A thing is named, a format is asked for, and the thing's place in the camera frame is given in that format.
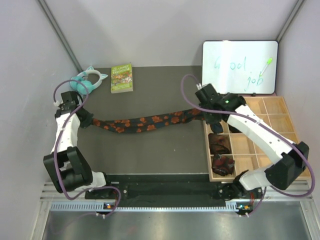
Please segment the dark orange floral tie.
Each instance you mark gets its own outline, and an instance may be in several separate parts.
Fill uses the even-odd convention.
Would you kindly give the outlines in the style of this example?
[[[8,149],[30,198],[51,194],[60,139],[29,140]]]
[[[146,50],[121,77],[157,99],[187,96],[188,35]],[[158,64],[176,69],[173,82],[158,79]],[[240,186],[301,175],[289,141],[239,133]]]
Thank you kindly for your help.
[[[191,121],[203,121],[205,115],[202,111],[191,108],[165,114],[144,116],[130,119],[99,120],[92,119],[95,127],[118,134],[139,134],[150,132],[171,125],[187,124]]]

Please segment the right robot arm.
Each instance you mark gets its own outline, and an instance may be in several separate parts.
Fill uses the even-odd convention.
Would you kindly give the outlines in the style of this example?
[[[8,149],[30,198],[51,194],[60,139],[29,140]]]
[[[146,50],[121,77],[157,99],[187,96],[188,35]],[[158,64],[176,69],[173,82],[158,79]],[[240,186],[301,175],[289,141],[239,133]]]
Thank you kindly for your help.
[[[305,142],[295,143],[277,133],[251,110],[241,95],[223,95],[210,83],[196,86],[198,109],[204,113],[205,121],[208,124],[224,121],[237,129],[271,162],[268,166],[245,170],[236,176],[233,192],[237,197],[245,198],[252,190],[264,187],[284,191],[305,171],[309,155],[309,146]]]

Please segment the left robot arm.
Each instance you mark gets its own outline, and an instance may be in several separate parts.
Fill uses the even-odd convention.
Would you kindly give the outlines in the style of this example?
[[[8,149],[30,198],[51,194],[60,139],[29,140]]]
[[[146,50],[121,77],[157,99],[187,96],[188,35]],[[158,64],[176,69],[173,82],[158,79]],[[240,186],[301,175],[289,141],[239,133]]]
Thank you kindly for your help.
[[[54,117],[57,123],[57,133],[54,147],[49,155],[43,157],[44,166],[49,177],[59,193],[63,192],[57,170],[67,192],[77,189],[94,189],[102,198],[109,198],[114,191],[111,183],[103,172],[91,170],[85,157],[77,147],[78,129],[87,128],[93,123],[93,114],[80,108],[82,97],[76,91],[61,94],[62,103]]]

